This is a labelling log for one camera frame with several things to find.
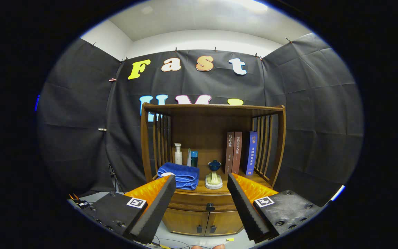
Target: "white base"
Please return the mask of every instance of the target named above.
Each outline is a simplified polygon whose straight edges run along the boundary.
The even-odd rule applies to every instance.
[[[205,176],[205,187],[209,188],[209,189],[219,189],[223,186],[222,184],[222,177],[220,175],[218,175],[219,178],[219,184],[210,184],[207,181],[207,176]]]

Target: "orange gripper pad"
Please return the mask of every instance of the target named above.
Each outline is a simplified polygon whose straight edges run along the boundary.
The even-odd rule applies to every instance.
[[[165,177],[154,180],[150,183],[144,184],[138,188],[133,189],[130,192],[127,192],[124,195],[126,195],[128,197],[134,197],[134,198],[146,200],[148,206],[142,213],[142,214],[145,214],[148,207],[151,205],[151,203],[155,200],[156,196],[159,194],[159,191],[161,190],[161,188],[167,182],[168,177],[170,177],[170,176],[167,175]]]
[[[234,178],[236,179],[239,186],[244,191],[244,194],[247,196],[248,200],[250,200],[251,205],[253,205],[254,200],[257,200],[262,197],[278,194],[277,191],[263,186],[260,183],[256,183],[253,180],[247,179],[243,176],[232,173]]]

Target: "folded towel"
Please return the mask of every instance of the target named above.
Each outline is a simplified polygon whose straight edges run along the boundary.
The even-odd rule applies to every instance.
[[[158,170],[158,179],[166,172],[175,174],[176,188],[194,190],[198,186],[199,169],[196,167],[164,163]]]
[[[166,172],[175,174],[176,182],[180,183],[189,183],[196,180],[199,176],[198,168],[173,163],[164,163],[158,170],[158,176],[162,177],[162,174]]]

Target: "drawer knob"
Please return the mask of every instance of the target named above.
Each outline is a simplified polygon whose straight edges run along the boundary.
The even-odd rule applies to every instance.
[[[208,203],[207,207],[205,208],[206,211],[212,212],[215,210],[215,207],[213,207],[213,203]]]

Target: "white pump bottle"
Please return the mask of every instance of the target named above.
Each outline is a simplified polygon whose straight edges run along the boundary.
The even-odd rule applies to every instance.
[[[181,144],[175,143],[176,152],[174,153],[174,163],[182,165],[182,152],[180,151]]]

